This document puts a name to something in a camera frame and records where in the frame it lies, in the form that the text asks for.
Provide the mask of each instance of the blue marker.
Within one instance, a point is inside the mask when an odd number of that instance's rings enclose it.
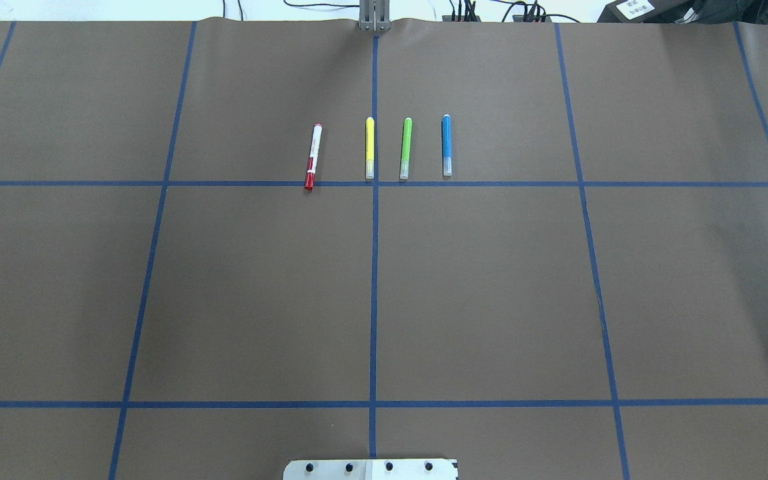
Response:
[[[452,119],[443,116],[443,176],[452,176]]]

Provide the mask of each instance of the red marker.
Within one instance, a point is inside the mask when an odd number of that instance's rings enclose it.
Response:
[[[310,144],[310,160],[307,162],[307,177],[304,179],[304,188],[313,189],[316,181],[316,164],[319,161],[319,142],[322,141],[322,124],[313,126],[313,141]]]

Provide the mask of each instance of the green marker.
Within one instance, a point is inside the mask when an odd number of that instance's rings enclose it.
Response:
[[[408,169],[411,167],[411,131],[414,129],[414,121],[410,117],[405,119],[402,127],[402,164],[399,168],[399,180],[408,180]]]

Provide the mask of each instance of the metal plate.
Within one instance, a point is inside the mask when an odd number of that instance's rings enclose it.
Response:
[[[458,462],[447,459],[345,459],[294,461],[283,480],[457,480]]]

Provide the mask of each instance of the marker barrel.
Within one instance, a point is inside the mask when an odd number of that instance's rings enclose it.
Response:
[[[366,118],[366,180],[375,178],[375,119]]]
[[[441,125],[443,134],[443,176],[452,176],[452,118],[449,114],[443,116]]]
[[[408,117],[402,126],[402,161],[399,164],[400,180],[408,180],[408,170],[411,169],[411,133],[413,130],[414,121]]]
[[[319,162],[319,145],[322,143],[322,124],[313,126],[313,139],[310,143],[310,159],[307,161],[307,176],[304,178],[304,188],[313,189],[316,182],[316,166]]]

